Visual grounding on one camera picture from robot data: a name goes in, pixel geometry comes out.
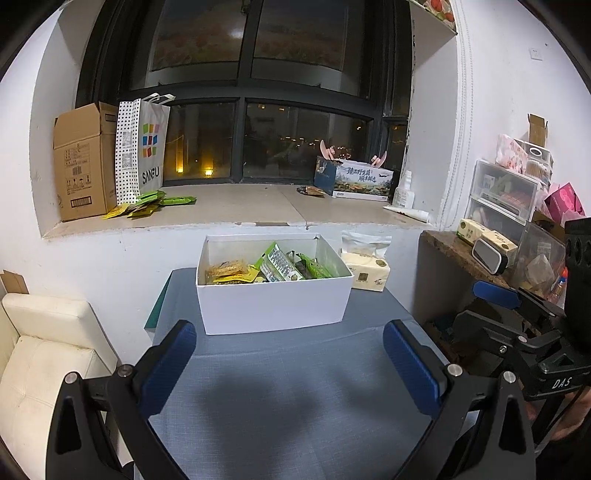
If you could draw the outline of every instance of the colorful logo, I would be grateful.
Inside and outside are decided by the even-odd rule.
[[[144,124],[144,136],[142,138],[142,155],[144,158],[156,155],[156,144],[158,143],[158,130],[160,130],[159,124]]]

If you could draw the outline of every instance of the barcode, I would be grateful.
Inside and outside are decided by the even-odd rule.
[[[73,199],[73,200],[70,200],[70,204],[72,205],[72,208],[83,207],[84,205],[91,205],[92,199],[90,197],[82,197],[79,199]]]

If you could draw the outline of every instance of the window frame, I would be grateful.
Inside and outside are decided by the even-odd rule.
[[[383,152],[389,142],[391,124],[408,125],[409,107],[404,112],[392,111],[392,105],[405,93],[399,86],[406,81],[410,88],[412,65],[400,69],[400,62],[412,59],[410,5],[405,0],[365,0],[376,5],[375,18],[366,16],[366,31],[375,33],[373,41],[369,97],[361,98],[347,93],[280,80],[251,77],[256,35],[258,33],[264,0],[243,0],[248,8],[238,74],[235,80],[192,81],[165,86],[128,90],[135,50],[149,8],[145,0],[106,0],[90,35],[80,72],[76,106],[102,101],[117,104],[122,100],[143,98],[160,90],[172,93],[176,100],[170,105],[235,102],[232,135],[230,177],[226,179],[166,180],[165,186],[207,183],[288,183],[310,184],[310,180],[295,178],[249,178],[243,176],[243,144],[247,103],[276,103],[285,106],[314,109],[335,113],[367,122],[368,131],[365,156]],[[164,0],[153,0],[153,3]],[[401,48],[406,48],[402,55]],[[392,191],[398,183],[395,169]]]

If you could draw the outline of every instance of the pink box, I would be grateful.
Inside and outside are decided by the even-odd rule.
[[[581,215],[585,215],[583,205],[578,195],[575,193],[573,186],[570,183],[560,187],[552,195],[545,200],[552,220],[560,223],[562,215],[567,210],[573,210]]]

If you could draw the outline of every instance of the window sill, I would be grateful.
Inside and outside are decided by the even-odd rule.
[[[100,216],[62,222],[45,238],[138,228],[190,225],[309,226],[321,223],[394,225],[427,224],[384,210],[385,202],[324,199],[297,193],[294,185],[216,184],[165,187],[169,196],[192,195],[194,205],[168,206],[146,218],[103,220]]]

